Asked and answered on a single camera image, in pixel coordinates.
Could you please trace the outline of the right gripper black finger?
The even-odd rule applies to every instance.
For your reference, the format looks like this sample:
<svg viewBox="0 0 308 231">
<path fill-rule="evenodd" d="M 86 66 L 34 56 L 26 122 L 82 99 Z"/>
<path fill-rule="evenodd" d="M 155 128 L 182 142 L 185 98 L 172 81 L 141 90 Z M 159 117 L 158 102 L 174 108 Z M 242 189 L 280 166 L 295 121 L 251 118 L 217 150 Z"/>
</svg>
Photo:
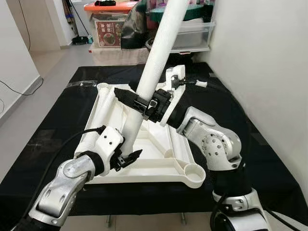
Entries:
<svg viewBox="0 0 308 231">
<path fill-rule="evenodd" d="M 149 106 L 149 101 L 140 98 L 136 93 L 131 90 L 122 90 L 114 88 L 114 95 L 119 102 L 136 110 L 141 116 L 146 115 Z"/>
</svg>

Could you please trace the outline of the white plastic children table top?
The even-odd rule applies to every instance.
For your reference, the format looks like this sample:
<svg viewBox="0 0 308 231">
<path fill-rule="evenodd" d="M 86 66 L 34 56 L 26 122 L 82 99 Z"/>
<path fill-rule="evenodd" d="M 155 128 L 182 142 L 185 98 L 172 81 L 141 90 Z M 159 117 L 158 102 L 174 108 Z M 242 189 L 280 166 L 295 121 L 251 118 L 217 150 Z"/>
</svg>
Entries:
<svg viewBox="0 0 308 231">
<path fill-rule="evenodd" d="M 97 84 L 97 96 L 86 126 L 91 120 L 91 112 L 102 85 L 129 89 L 127 84 Z M 122 132 L 128 112 L 129 108 L 115 99 L 105 126 Z M 205 168 L 194 160 L 189 141 L 168 125 L 143 121 L 132 148 L 132 151 L 136 150 L 142 150 L 142 153 L 134 163 L 119 171 L 111 169 L 106 175 L 95 176 L 90 183 L 182 182 L 189 188 L 199 188 L 206 179 Z"/>
</svg>

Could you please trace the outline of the beige low platform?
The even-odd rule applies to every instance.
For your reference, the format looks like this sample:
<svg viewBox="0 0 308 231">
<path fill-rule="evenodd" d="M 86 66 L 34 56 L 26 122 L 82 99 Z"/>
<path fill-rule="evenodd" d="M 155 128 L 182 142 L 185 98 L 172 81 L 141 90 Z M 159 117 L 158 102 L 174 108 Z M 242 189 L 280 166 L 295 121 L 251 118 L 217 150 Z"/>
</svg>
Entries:
<svg viewBox="0 0 308 231">
<path fill-rule="evenodd" d="M 149 54 L 147 48 L 99 48 L 94 44 L 90 46 L 89 52 L 94 64 L 98 66 L 145 64 Z"/>
</svg>

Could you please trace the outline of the clear tape strip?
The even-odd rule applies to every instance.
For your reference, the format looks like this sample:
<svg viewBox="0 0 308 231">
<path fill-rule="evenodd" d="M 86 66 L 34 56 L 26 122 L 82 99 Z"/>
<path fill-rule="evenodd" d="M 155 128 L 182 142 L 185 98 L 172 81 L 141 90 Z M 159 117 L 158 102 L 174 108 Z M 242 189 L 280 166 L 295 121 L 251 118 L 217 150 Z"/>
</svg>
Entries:
<svg viewBox="0 0 308 231">
<path fill-rule="evenodd" d="M 66 88 L 70 87 L 92 87 L 96 86 L 98 84 L 98 81 L 96 80 L 84 80 L 84 81 L 75 81 L 68 83 Z"/>
</svg>

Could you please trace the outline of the black wok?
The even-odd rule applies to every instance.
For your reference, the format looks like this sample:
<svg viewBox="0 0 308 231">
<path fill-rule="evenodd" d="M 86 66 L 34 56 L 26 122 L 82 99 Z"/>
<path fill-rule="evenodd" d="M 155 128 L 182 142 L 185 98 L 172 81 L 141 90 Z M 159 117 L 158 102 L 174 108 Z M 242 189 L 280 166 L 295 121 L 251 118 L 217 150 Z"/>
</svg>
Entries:
<svg viewBox="0 0 308 231">
<path fill-rule="evenodd" d="M 193 63 L 194 53 L 192 52 L 176 52 L 170 53 L 167 59 L 167 64 L 176 66 L 178 64 L 191 64 Z"/>
</svg>

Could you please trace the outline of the storage box with orange lid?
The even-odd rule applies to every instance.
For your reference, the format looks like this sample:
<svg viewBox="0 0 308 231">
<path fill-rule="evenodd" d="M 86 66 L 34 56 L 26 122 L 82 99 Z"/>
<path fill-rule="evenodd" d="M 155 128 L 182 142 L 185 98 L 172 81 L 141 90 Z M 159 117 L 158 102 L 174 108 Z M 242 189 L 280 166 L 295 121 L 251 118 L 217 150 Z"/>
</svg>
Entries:
<svg viewBox="0 0 308 231">
<path fill-rule="evenodd" d="M 84 6 L 94 45 L 99 48 L 119 48 L 121 29 L 136 1 L 116 2 L 114 6 L 89 3 Z"/>
</svg>

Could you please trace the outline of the black plastic bag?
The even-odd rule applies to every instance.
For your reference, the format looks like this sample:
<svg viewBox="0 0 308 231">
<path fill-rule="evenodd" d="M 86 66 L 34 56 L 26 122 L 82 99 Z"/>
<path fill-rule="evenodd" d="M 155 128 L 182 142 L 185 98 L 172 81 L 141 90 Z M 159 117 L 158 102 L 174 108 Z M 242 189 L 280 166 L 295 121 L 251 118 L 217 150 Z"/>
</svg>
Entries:
<svg viewBox="0 0 308 231">
<path fill-rule="evenodd" d="M 129 11 L 120 35 L 121 49 L 145 48 L 157 24 L 151 20 L 152 0 L 138 0 Z"/>
</svg>

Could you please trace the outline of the black floor mop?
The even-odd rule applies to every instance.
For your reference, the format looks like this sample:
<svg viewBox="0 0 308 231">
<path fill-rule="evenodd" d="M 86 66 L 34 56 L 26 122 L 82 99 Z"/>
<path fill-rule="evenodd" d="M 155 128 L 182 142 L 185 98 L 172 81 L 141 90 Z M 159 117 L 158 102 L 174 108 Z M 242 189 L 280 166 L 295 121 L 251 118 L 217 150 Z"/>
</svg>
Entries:
<svg viewBox="0 0 308 231">
<path fill-rule="evenodd" d="M 93 43 L 93 39 L 92 39 L 91 35 L 87 35 L 86 37 L 75 36 L 71 40 L 72 45 L 84 45 L 84 44 L 92 44 L 92 43 Z"/>
</svg>

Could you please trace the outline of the clear tape patch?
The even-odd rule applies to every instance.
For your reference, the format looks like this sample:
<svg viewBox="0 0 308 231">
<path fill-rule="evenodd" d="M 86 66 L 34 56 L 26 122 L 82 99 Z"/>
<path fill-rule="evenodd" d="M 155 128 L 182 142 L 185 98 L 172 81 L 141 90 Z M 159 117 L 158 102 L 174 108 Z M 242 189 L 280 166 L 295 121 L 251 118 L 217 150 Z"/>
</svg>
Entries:
<svg viewBox="0 0 308 231">
<path fill-rule="evenodd" d="M 47 129 L 37 131 L 26 144 L 26 157 L 34 160 L 40 156 L 46 156 L 48 153 L 54 153 L 62 145 L 62 139 L 55 137 L 56 130 Z"/>
</svg>

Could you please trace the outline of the clear plastic storage box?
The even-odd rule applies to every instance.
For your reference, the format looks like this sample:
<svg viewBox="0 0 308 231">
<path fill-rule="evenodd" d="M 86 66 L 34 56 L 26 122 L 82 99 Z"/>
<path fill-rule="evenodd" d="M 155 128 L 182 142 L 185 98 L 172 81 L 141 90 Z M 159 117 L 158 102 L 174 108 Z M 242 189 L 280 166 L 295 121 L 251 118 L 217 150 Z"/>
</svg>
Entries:
<svg viewBox="0 0 308 231">
<path fill-rule="evenodd" d="M 171 53 L 209 51 L 210 34 L 215 26 L 216 23 L 203 22 L 201 18 L 182 22 Z"/>
</svg>

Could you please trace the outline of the green pot lid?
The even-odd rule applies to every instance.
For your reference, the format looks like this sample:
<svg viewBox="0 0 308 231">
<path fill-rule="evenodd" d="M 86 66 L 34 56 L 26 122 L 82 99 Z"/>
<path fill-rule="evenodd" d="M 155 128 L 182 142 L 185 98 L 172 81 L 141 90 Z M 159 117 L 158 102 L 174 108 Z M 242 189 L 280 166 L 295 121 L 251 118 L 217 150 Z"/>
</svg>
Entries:
<svg viewBox="0 0 308 231">
<path fill-rule="evenodd" d="M 152 9 L 149 11 L 148 15 L 150 16 L 150 20 L 160 23 L 162 21 L 162 17 L 164 15 L 166 7 L 161 6 Z M 199 4 L 189 4 L 187 7 L 186 13 L 183 16 L 183 21 L 189 21 L 196 18 L 202 18 L 203 17 L 203 5 Z"/>
</svg>

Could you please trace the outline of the black tablecloth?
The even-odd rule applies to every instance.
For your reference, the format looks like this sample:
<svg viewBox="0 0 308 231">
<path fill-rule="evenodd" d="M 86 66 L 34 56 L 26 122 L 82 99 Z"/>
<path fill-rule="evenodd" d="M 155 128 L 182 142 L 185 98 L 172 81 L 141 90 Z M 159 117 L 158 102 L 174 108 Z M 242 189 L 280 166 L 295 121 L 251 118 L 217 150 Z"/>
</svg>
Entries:
<svg viewBox="0 0 308 231">
<path fill-rule="evenodd" d="M 110 84 L 136 83 L 143 69 L 142 64 L 84 66 L 77 69 L 69 83 L 84 80 Z M 188 86 L 187 98 L 220 125 L 236 132 L 242 143 L 249 144 L 249 150 L 242 151 L 242 157 L 246 161 L 248 180 L 261 202 L 277 213 L 306 224 L 307 216 L 301 214 L 301 210 L 306 209 L 306 202 L 299 184 L 259 130 L 248 128 L 242 106 L 232 98 L 225 84 L 205 62 L 188 64 L 186 72 L 189 79 L 213 81 L 212 90 Z M 56 130 L 54 136 L 63 141 L 56 152 L 29 160 L 26 144 L 20 145 L 17 160 L 0 182 L 0 231 L 10 231 L 17 224 L 46 167 L 50 167 L 45 177 L 45 181 L 49 182 L 59 164 L 71 156 L 78 141 L 66 142 L 66 139 L 85 129 L 96 95 L 95 86 L 64 88 L 44 119 L 37 122 L 37 130 L 31 132 L 29 139 L 37 131 Z M 210 177 L 198 189 L 191 189 L 180 182 L 88 184 L 77 194 L 70 216 L 209 213 L 214 206 L 212 189 Z"/>
</svg>

